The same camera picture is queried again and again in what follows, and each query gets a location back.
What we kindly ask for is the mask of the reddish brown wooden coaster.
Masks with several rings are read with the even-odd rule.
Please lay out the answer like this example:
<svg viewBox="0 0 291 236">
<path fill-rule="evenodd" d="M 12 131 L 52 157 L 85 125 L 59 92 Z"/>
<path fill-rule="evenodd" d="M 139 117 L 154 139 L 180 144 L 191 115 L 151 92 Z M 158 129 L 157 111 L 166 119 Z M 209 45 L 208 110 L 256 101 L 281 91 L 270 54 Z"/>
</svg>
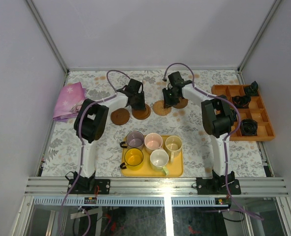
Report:
<svg viewBox="0 0 291 236">
<path fill-rule="evenodd" d="M 179 98 L 179 103 L 174 105 L 173 107 L 176 108 L 176 109 L 183 109 L 187 106 L 188 104 L 188 100 L 185 99 L 185 98 Z"/>
</svg>

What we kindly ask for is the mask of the woven rattan coaster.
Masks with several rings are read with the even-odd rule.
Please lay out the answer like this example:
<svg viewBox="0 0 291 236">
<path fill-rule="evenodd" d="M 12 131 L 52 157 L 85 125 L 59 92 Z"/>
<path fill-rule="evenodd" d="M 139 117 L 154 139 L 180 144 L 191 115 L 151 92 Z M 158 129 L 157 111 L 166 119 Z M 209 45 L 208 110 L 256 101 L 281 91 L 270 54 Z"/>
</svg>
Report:
<svg viewBox="0 0 291 236">
<path fill-rule="evenodd" d="M 167 116 L 171 112 L 171 107 L 165 108 L 164 101 L 159 100 L 153 104 L 153 111 L 158 116 Z"/>
</svg>

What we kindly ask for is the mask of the dark brown wooden coaster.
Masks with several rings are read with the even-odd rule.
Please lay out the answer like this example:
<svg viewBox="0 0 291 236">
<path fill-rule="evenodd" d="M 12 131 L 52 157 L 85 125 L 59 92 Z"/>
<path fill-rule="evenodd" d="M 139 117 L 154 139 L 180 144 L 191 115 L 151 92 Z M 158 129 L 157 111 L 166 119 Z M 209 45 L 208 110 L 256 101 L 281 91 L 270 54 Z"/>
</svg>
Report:
<svg viewBox="0 0 291 236">
<path fill-rule="evenodd" d="M 111 113 L 110 118 L 115 125 L 124 125 L 129 121 L 130 114 L 127 109 L 119 108 Z"/>
</svg>

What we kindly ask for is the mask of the pale green mug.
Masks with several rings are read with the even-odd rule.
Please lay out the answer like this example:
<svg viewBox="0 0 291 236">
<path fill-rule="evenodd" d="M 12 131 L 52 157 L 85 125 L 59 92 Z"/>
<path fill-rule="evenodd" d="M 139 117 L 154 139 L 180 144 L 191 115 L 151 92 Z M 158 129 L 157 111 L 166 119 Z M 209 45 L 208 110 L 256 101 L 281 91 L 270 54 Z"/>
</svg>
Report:
<svg viewBox="0 0 291 236">
<path fill-rule="evenodd" d="M 165 141 L 165 151 L 169 156 L 169 162 L 173 163 L 175 158 L 181 153 L 182 151 L 182 140 L 178 136 L 169 136 Z"/>
</svg>

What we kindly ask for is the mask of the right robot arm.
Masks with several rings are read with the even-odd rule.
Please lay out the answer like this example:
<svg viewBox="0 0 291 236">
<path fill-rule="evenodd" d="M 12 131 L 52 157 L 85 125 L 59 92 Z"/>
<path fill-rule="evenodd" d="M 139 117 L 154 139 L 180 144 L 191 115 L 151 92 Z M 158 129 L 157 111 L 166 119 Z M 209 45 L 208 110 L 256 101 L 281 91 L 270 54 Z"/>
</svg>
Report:
<svg viewBox="0 0 291 236">
<path fill-rule="evenodd" d="M 228 174 L 229 133 L 234 124 L 231 103 L 222 97 L 196 88 L 190 80 L 185 81 L 179 72 L 168 75 L 169 84 L 162 90 L 164 107 L 173 107 L 180 99 L 187 99 L 201 108 L 204 131 L 211 136 L 214 154 L 213 172 L 221 177 Z"/>
</svg>

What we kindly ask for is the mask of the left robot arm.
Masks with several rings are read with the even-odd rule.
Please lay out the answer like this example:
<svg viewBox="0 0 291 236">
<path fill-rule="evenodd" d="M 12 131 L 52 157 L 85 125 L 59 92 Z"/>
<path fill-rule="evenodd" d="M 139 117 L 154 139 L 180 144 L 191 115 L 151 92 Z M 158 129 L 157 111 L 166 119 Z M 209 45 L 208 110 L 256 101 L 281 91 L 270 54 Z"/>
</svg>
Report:
<svg viewBox="0 0 291 236">
<path fill-rule="evenodd" d="M 104 133 L 108 115 L 112 112 L 131 106 L 136 110 L 145 110 L 143 84 L 135 79 L 116 90 L 113 96 L 93 101 L 85 99 L 74 122 L 76 136 L 81 141 L 78 157 L 77 173 L 83 177 L 78 188 L 85 194 L 95 190 L 95 181 L 90 177 L 95 175 L 95 159 L 97 140 Z"/>
</svg>

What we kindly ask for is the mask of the pink cup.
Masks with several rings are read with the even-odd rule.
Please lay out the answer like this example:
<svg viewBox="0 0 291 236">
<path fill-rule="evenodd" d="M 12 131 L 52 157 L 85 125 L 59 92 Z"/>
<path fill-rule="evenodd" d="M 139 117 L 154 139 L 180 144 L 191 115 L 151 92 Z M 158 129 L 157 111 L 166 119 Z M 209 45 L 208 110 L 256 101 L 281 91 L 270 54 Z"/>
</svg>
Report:
<svg viewBox="0 0 291 236">
<path fill-rule="evenodd" d="M 151 154 L 153 151 L 162 148 L 162 136 L 157 133 L 150 133 L 146 135 L 146 137 L 144 138 L 144 146 L 148 154 Z"/>
</svg>

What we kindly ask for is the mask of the purple folded cloth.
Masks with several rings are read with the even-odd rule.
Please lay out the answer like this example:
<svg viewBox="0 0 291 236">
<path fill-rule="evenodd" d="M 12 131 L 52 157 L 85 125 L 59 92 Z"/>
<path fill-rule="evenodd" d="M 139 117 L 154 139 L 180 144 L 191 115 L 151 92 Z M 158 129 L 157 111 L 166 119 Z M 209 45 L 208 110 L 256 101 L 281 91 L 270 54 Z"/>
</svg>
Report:
<svg viewBox="0 0 291 236">
<path fill-rule="evenodd" d="M 63 87 L 54 108 L 53 120 L 63 121 L 77 117 L 86 99 L 85 93 L 86 89 L 80 82 Z"/>
</svg>

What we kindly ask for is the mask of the black coiled item middle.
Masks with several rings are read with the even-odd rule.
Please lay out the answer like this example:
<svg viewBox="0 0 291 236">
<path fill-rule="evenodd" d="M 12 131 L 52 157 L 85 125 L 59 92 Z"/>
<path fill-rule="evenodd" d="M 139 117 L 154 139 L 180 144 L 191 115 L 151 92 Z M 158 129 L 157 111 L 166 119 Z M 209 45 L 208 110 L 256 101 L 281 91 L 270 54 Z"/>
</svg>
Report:
<svg viewBox="0 0 291 236">
<path fill-rule="evenodd" d="M 248 95 L 232 97 L 232 103 L 238 109 L 247 109 L 249 107 L 250 102 L 251 97 Z"/>
</svg>

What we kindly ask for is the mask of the black coiled item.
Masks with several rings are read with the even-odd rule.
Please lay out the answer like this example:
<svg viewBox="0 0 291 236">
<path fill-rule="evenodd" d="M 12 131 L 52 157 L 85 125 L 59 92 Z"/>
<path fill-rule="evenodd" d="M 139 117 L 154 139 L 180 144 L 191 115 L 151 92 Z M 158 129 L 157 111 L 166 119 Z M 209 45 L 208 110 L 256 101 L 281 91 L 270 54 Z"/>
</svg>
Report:
<svg viewBox="0 0 291 236">
<path fill-rule="evenodd" d="M 247 96 L 259 96 L 258 83 L 253 81 L 250 85 L 244 87 L 244 92 Z"/>
<path fill-rule="evenodd" d="M 232 103 L 238 109 L 247 109 L 249 107 L 250 102 L 251 97 L 248 95 L 232 97 Z"/>
<path fill-rule="evenodd" d="M 258 123 L 253 119 L 244 119 L 241 121 L 242 136 L 256 136 L 258 130 Z"/>
</svg>

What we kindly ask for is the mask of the black coiled item top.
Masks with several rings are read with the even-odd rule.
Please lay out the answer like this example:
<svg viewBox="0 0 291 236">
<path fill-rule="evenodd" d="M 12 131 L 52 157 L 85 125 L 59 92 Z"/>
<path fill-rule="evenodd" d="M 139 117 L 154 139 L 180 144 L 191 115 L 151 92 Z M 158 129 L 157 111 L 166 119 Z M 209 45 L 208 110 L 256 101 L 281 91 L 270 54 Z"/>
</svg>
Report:
<svg viewBox="0 0 291 236">
<path fill-rule="evenodd" d="M 259 96 L 258 83 L 253 81 L 250 85 L 244 87 L 244 92 L 247 96 Z"/>
</svg>

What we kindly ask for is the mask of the black coiled item bottom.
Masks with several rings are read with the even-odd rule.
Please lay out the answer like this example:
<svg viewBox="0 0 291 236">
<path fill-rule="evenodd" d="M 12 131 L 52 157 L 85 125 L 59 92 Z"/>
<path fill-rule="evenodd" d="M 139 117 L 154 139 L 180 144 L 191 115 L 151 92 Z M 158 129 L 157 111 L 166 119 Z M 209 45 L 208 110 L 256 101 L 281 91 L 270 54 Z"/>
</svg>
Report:
<svg viewBox="0 0 291 236">
<path fill-rule="evenodd" d="M 258 123 L 253 119 L 244 119 L 241 121 L 242 136 L 256 136 L 258 130 Z"/>
</svg>

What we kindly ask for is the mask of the orange compartment organizer tray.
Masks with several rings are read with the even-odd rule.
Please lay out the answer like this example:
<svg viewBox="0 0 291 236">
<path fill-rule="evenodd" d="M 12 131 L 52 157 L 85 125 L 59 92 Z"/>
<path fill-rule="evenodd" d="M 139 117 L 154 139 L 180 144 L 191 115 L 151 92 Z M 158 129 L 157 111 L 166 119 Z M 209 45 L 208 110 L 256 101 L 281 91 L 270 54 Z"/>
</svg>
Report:
<svg viewBox="0 0 291 236">
<path fill-rule="evenodd" d="M 245 85 L 213 85 L 211 91 L 215 95 L 225 95 L 229 101 L 232 101 L 234 96 L 244 96 Z M 231 135 L 231 141 L 271 141 L 275 138 L 268 113 L 260 95 L 252 96 L 251 101 L 246 108 L 238 110 L 241 119 L 252 119 L 257 122 L 257 134 L 255 136 L 245 136 L 241 130 Z"/>
</svg>

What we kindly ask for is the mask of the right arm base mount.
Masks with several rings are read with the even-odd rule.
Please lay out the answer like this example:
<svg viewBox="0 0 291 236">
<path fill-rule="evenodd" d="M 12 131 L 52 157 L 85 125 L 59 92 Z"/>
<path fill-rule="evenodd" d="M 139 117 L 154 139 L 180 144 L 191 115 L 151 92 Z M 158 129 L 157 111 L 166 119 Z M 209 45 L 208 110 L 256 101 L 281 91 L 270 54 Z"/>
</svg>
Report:
<svg viewBox="0 0 291 236">
<path fill-rule="evenodd" d="M 241 188 L 239 180 L 228 178 L 227 185 L 225 178 L 196 178 L 197 193 L 199 195 L 227 195 L 228 191 L 226 186 L 229 188 L 229 192 L 232 195 L 241 195 Z"/>
</svg>

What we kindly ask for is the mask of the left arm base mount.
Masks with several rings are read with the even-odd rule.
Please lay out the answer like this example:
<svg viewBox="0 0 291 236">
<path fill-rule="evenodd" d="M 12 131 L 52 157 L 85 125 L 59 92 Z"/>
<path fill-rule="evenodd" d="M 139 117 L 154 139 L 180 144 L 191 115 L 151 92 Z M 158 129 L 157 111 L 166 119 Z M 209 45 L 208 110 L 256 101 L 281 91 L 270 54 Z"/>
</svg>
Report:
<svg viewBox="0 0 291 236">
<path fill-rule="evenodd" d="M 70 194 L 108 195 L 110 193 L 109 179 L 79 179 Z"/>
</svg>

